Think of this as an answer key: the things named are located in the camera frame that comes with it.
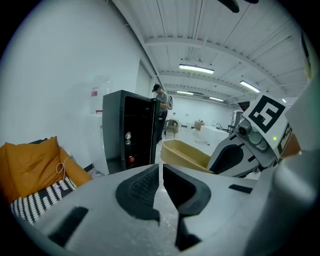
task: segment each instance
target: white counter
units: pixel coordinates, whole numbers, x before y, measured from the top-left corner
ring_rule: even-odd
[[[215,126],[202,125],[199,135],[204,141],[207,141],[208,143],[219,144],[224,139],[228,138],[229,133],[223,130],[219,130]]]

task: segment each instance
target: orange cushion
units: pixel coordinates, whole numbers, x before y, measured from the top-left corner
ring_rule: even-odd
[[[56,172],[59,161],[57,137],[40,144],[6,143],[6,156],[11,176],[22,198],[62,180]]]
[[[65,162],[65,175],[68,176],[77,187],[92,180],[91,176],[84,169],[82,169],[72,158],[68,158],[69,155],[62,147],[59,147],[59,151],[60,162]]]
[[[19,192],[11,177],[6,155],[6,144],[0,147],[0,190],[4,200],[11,204],[19,198]]]

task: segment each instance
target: white wall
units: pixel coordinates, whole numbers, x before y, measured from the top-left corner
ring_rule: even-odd
[[[144,97],[149,97],[151,77],[144,66],[140,63],[136,78],[135,93]]]
[[[0,146],[57,136],[77,163],[92,163],[86,116],[92,82],[135,92],[141,45],[111,1],[38,5],[0,63]]]
[[[169,118],[177,119],[181,123],[194,123],[201,119],[206,126],[220,123],[224,129],[231,125],[233,107],[177,95],[173,95],[173,100],[173,109],[169,111]]]
[[[155,84],[159,84],[158,80],[155,77],[152,77],[150,80],[150,86],[149,86],[149,98],[155,98],[156,97],[156,93],[152,92],[152,90],[154,89]]]

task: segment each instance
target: fluorescent light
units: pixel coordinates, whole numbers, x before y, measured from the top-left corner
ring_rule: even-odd
[[[186,92],[186,91],[176,91],[178,94],[188,94],[188,95],[194,95],[192,92]]]
[[[224,102],[223,99],[219,99],[219,98],[209,97],[209,99],[219,101],[219,102]]]
[[[204,73],[207,73],[207,74],[213,74],[215,72],[213,69],[208,69],[208,68],[205,68],[205,67],[192,66],[192,65],[184,65],[184,64],[180,64],[179,68],[181,70],[199,71],[199,72],[204,72]]]
[[[248,84],[248,83],[245,82],[245,81],[241,81],[240,84],[242,84],[242,85],[245,86],[245,87],[248,87],[249,89],[255,91],[256,93],[260,93],[260,90],[259,90],[259,89],[253,87],[251,84]]]

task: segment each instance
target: tan tray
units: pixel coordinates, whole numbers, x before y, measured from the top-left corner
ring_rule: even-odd
[[[170,165],[213,174],[207,169],[210,156],[180,140],[166,140],[162,143],[161,159]]]

